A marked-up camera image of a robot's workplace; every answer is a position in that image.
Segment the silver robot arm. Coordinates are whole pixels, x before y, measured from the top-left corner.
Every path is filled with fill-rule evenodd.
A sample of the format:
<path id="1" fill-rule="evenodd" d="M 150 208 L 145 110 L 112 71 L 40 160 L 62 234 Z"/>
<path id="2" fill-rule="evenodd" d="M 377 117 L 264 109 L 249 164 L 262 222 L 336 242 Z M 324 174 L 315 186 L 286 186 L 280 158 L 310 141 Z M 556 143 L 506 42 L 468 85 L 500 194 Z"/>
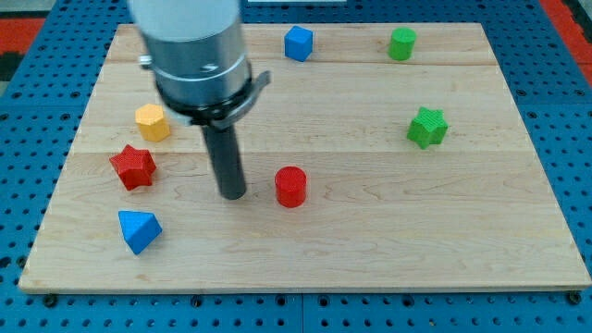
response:
<path id="1" fill-rule="evenodd" d="M 129 0 L 163 102 L 192 125 L 220 130 L 243 118 L 271 81 L 252 74 L 238 0 Z"/>

